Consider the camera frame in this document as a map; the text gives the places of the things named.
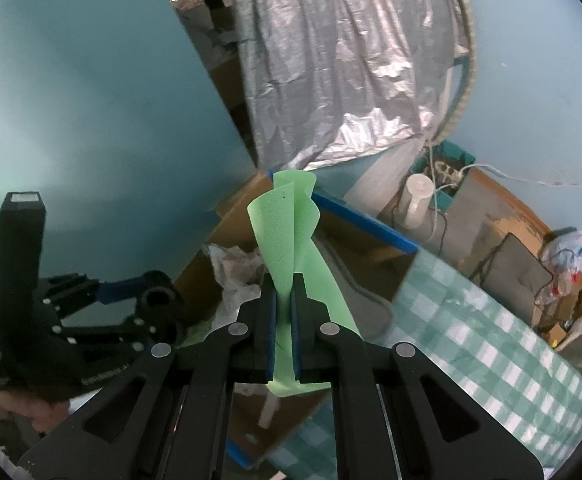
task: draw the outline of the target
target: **green and white checkered cloth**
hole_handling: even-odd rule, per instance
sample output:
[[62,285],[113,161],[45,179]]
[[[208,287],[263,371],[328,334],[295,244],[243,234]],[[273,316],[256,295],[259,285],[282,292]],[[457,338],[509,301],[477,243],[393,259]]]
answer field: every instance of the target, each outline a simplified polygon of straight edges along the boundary
[[[421,250],[392,302],[383,341],[417,346],[522,442],[557,468],[582,439],[582,376],[525,323]],[[336,478],[330,403],[269,460],[293,480]]]

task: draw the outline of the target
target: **metal screw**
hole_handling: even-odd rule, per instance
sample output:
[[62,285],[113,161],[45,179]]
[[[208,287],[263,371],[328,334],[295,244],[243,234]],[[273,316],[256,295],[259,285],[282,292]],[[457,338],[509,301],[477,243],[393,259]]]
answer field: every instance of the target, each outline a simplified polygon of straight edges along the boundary
[[340,332],[340,327],[331,322],[322,323],[322,325],[320,325],[320,332],[324,335],[335,335]]
[[229,326],[229,334],[231,335],[244,335],[247,332],[248,326],[244,323],[232,323],[232,325]]
[[157,343],[157,345],[153,345],[153,348],[151,348],[151,354],[153,357],[157,357],[158,359],[160,357],[166,357],[168,354],[170,354],[170,344]]
[[395,351],[400,357],[413,357],[415,355],[415,348],[409,343],[400,343],[395,347]]

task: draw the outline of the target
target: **gray cushion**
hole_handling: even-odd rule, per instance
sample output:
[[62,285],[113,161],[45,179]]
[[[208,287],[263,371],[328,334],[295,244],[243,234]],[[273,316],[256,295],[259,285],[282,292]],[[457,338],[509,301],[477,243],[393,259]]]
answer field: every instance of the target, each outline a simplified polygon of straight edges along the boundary
[[552,280],[552,274],[511,233],[484,263],[481,275],[482,289],[528,325],[535,296]]

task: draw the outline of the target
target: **crumpled green paper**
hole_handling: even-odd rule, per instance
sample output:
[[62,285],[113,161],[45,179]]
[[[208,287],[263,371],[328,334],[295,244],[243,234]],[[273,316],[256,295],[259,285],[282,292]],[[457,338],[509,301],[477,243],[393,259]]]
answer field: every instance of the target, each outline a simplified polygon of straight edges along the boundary
[[315,180],[307,171],[280,171],[273,176],[274,189],[248,206],[255,238],[277,289],[276,362],[268,388],[278,397],[330,386],[295,380],[290,309],[294,272],[304,275],[307,295],[326,304],[331,321],[359,333],[333,275],[311,240],[320,219],[320,211],[311,200]]

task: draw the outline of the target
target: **green crate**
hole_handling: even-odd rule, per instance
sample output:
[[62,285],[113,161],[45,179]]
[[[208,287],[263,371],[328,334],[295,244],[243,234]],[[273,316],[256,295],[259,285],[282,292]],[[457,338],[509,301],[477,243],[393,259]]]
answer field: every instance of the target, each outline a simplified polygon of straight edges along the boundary
[[[445,158],[451,158],[453,160],[457,160],[461,167],[468,166],[469,164],[473,164],[475,162],[475,157],[471,155],[471,153],[465,152],[462,148],[460,148],[457,144],[453,144],[448,140],[443,140],[437,146],[433,146],[433,158],[443,156]],[[424,150],[424,155],[420,156],[418,160],[416,160],[410,168],[411,174],[413,173],[423,173],[424,168],[429,166],[429,156],[428,156],[428,148]],[[464,179],[466,176],[460,181],[460,184],[455,191],[457,194],[464,183]],[[453,203],[454,196],[451,196],[446,192],[448,188],[441,189],[440,191],[436,192],[437,195],[437,208],[440,212],[445,213],[447,209]]]

